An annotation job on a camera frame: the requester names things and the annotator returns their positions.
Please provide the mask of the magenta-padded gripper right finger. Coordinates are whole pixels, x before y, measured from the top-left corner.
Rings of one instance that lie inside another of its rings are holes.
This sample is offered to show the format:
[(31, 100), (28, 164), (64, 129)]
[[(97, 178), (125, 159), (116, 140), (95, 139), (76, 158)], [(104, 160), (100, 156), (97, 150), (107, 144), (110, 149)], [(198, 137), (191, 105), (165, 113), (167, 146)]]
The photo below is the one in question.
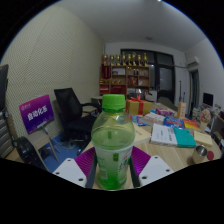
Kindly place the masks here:
[(173, 173), (161, 157), (150, 156), (137, 147), (132, 149), (130, 171), (135, 188), (143, 187)]

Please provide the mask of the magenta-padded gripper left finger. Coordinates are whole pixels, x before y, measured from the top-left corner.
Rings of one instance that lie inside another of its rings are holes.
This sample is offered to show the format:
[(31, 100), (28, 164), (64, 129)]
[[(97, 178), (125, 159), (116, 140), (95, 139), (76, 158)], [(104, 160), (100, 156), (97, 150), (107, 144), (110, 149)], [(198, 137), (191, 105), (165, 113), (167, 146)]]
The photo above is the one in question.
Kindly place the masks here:
[(96, 166), (95, 148), (92, 147), (75, 159), (66, 158), (53, 174), (81, 187), (92, 188)]

